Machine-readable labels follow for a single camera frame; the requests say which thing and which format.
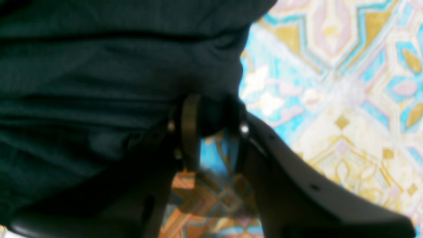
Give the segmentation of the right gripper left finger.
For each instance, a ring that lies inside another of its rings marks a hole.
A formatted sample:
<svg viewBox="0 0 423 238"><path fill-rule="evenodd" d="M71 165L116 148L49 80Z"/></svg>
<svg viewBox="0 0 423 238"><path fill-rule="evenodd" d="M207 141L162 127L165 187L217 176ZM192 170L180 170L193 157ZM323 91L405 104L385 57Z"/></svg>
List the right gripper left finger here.
<svg viewBox="0 0 423 238"><path fill-rule="evenodd" d="M202 97L189 95L123 159L17 211L11 238L146 238L160 230L174 176L200 167Z"/></svg>

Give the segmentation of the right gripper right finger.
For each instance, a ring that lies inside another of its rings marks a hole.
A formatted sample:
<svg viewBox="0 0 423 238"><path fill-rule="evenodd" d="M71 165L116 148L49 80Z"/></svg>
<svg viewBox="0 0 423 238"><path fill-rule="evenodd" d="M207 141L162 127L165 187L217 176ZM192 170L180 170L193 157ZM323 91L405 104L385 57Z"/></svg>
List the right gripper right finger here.
<svg viewBox="0 0 423 238"><path fill-rule="evenodd" d="M228 99L234 172L252 185L266 238L414 238L411 220L325 178L276 132Z"/></svg>

